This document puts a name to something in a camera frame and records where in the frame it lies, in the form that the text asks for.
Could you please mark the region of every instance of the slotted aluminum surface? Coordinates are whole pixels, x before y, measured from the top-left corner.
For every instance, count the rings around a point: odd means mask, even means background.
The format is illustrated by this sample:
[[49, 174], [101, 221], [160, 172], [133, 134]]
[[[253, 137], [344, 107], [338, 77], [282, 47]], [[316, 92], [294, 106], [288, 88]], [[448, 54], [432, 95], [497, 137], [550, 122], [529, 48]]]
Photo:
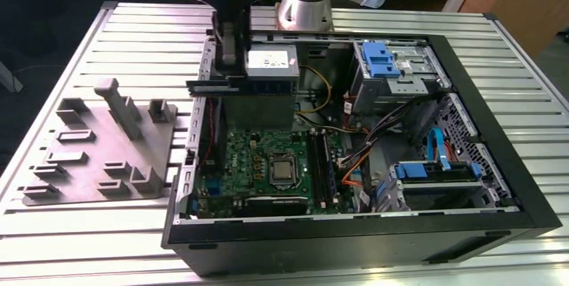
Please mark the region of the slotted aluminum surface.
[[[59, 125], [48, 114], [63, 97], [103, 101], [92, 86], [116, 77], [120, 92], [137, 103], [165, 98], [177, 105], [168, 181], [184, 158], [192, 101], [185, 80], [196, 78], [209, 8], [199, 5], [120, 3], [101, 10], [16, 152], [0, 187], [0, 281], [7, 285], [139, 285], [207, 283], [172, 251], [160, 247], [167, 197], [28, 208], [19, 171], [37, 163]], [[274, 29], [273, 7], [252, 12], [253, 29]], [[561, 285], [569, 280], [569, 118], [566, 103], [498, 24], [484, 16], [334, 9], [336, 31], [429, 33], [446, 36], [498, 122], [524, 158], [565, 227], [537, 239], [513, 242], [452, 265], [317, 271], [231, 277], [246, 285]]]

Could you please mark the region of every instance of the ram slot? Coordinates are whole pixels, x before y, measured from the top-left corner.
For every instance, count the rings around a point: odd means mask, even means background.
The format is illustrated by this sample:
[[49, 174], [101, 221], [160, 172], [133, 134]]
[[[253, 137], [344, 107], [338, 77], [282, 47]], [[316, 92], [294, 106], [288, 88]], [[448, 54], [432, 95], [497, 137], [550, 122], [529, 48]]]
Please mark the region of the ram slot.
[[306, 136], [306, 151], [309, 168], [312, 174], [312, 199], [314, 200], [314, 206], [325, 208], [325, 191], [322, 182], [322, 171], [320, 167], [320, 154], [317, 149], [317, 136], [318, 134], [309, 133]]
[[328, 137], [324, 133], [317, 135], [317, 147], [324, 177], [322, 184], [325, 192], [325, 201], [328, 205], [332, 205], [336, 196], [336, 174], [330, 157], [330, 148], [328, 146]]

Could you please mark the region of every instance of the cpu socket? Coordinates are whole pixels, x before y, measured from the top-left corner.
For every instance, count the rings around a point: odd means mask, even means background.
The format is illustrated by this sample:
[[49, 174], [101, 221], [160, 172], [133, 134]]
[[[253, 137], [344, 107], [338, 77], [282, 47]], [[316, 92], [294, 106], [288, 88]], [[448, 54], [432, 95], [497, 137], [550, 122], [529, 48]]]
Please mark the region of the cpu socket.
[[268, 157], [268, 183], [277, 189], [296, 186], [296, 158], [289, 153], [273, 153]]

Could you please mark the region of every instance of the yellow cable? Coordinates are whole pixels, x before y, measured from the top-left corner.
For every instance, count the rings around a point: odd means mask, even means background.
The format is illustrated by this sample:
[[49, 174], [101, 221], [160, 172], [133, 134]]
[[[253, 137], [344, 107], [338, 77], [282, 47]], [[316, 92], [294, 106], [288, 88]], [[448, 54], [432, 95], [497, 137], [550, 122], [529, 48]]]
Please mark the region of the yellow cable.
[[320, 79], [324, 81], [324, 83], [326, 84], [326, 88], [328, 88], [328, 96], [326, 96], [326, 101], [324, 102], [324, 104], [321, 104], [317, 108], [314, 109], [309, 109], [308, 111], [294, 111], [294, 114], [309, 114], [309, 113], [316, 113], [320, 109], [322, 109], [328, 103], [330, 102], [332, 99], [332, 85], [330, 83], [328, 83], [328, 80], [325, 79], [324, 75], [312, 67], [301, 65], [298, 67], [306, 68], [312, 73], [317, 74], [317, 76], [320, 77]]

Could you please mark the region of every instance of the green circuit board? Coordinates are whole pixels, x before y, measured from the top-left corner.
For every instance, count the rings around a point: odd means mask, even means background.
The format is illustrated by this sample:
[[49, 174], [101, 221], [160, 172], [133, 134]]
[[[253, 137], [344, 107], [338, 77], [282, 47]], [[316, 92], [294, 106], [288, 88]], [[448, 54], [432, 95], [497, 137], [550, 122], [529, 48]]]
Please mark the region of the green circuit board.
[[[333, 207], [316, 207], [312, 200], [312, 170], [306, 156], [306, 132], [292, 131], [229, 131], [225, 151], [225, 169], [220, 178], [220, 193], [203, 201], [204, 208], [216, 213], [215, 217], [231, 217], [232, 203], [240, 196], [300, 196], [309, 199], [310, 214], [345, 213], [349, 205], [338, 196], [338, 203]], [[344, 155], [341, 135], [336, 132], [326, 133], [330, 157], [336, 161]], [[274, 185], [270, 182], [270, 163], [276, 157], [293, 161], [296, 172], [294, 185]], [[207, 191], [205, 182], [212, 176], [203, 178], [203, 190]]]

